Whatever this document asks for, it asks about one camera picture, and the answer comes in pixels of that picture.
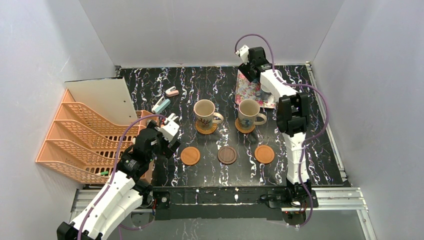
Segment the floral tray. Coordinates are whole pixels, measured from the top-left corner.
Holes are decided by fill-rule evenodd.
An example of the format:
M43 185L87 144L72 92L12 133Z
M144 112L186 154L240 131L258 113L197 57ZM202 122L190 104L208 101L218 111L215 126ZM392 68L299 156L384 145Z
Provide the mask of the floral tray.
M262 101L259 97L255 96L255 93L259 90L260 86L261 84L257 81L249 82L241 71L238 70L235 89L235 103L239 105L241 101L251 99L255 100L261 108L274 109L276 107L276 102L273 96L269 101Z

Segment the light wooden coaster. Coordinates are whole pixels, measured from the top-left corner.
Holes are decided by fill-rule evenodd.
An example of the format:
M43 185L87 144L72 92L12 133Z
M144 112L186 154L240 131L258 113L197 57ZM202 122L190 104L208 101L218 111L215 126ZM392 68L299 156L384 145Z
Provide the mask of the light wooden coaster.
M274 158L274 150L268 145L259 145L254 151L255 159L261 164L270 164Z
M187 166L193 166L200 160L200 151L193 146L186 147L180 154L181 161Z

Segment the tall beige mug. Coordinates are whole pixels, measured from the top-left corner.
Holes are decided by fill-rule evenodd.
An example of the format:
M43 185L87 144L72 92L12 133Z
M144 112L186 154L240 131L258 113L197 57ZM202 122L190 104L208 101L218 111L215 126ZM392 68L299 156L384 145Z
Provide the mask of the tall beige mug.
M267 122L267 117L260 113L261 106L253 99L242 100L238 105L238 125L247 131Z

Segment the woven rattan coaster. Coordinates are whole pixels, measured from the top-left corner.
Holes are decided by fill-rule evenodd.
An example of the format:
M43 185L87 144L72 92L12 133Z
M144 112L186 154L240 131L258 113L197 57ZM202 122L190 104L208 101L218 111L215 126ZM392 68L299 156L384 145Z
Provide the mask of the woven rattan coaster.
M255 130L256 126L253 124L251 127L242 127L240 120L237 118L234 122L236 129L243 134L249 134Z
M218 124L213 123L209 129L203 129L203 128L201 128L201 123L200 123L199 120L196 120L196 122L195 122L195 129L197 130L197 132L199 132L200 134L203 134L203 135L212 134L217 129L217 127L218 127Z

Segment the dark walnut wooden coaster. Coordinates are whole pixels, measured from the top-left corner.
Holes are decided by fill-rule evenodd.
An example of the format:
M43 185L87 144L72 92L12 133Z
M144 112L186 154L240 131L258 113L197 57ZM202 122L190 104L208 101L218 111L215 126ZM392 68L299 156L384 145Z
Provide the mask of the dark walnut wooden coaster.
M237 160L237 152L231 146L223 146L218 150L217 158L225 165L233 164Z

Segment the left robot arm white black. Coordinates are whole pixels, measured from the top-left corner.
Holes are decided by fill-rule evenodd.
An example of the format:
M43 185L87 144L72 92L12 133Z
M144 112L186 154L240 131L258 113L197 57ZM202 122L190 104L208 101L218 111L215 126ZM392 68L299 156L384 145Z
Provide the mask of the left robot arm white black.
M141 179L154 157L169 159L180 146L177 117L160 116L150 120L122 154L114 161L114 170L103 188L71 222L62 222L56 230L59 240L106 240L120 223L152 192Z

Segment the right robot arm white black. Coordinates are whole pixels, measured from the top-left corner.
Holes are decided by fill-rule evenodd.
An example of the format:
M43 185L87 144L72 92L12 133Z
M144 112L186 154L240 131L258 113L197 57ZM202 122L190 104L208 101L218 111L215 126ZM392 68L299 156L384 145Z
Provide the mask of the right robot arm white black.
M258 81L273 96L276 103L276 125L282 133L287 154L286 189L282 198L288 202L303 202L311 192L306 164L301 159L309 126L309 99L285 83L270 63L263 47L243 45L235 50L242 64L238 70L249 82Z

